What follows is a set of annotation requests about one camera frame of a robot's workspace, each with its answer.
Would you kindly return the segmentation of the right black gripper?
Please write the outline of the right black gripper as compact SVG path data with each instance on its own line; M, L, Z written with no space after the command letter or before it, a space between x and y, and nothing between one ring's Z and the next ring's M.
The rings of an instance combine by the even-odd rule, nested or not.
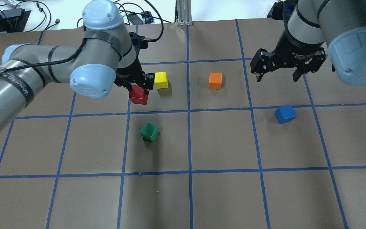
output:
M250 71L256 75L257 82L261 82L263 76L280 68L296 68L292 78L297 82L301 75L309 72L316 73L327 59L324 48L319 48L312 55L297 55L290 51L280 55L278 52L268 52L260 48L250 62Z

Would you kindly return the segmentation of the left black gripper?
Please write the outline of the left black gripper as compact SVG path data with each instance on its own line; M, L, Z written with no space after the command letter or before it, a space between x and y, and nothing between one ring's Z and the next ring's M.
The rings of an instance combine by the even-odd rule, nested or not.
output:
M126 88L130 93L134 91L134 85L144 89L145 96L154 88L154 73L143 71L140 62L129 65L119 63L116 69L115 85Z

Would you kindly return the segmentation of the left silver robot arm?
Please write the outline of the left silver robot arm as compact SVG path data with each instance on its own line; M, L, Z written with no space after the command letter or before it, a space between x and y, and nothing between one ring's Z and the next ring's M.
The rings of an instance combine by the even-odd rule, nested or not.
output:
M148 39L128 32L110 0L93 0L82 11L85 31L79 47L20 44L5 49L0 65L0 132L49 83L69 84L90 98L106 97L114 85L139 93L147 104L154 73L142 70L138 55Z

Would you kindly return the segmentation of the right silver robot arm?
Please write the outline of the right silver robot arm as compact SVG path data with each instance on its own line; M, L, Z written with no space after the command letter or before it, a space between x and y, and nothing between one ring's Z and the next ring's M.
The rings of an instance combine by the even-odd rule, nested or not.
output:
M258 82L280 68L296 68L296 82L329 58L342 82L366 85L366 0L278 1L268 16L283 20L284 31L273 51L254 55L250 69Z

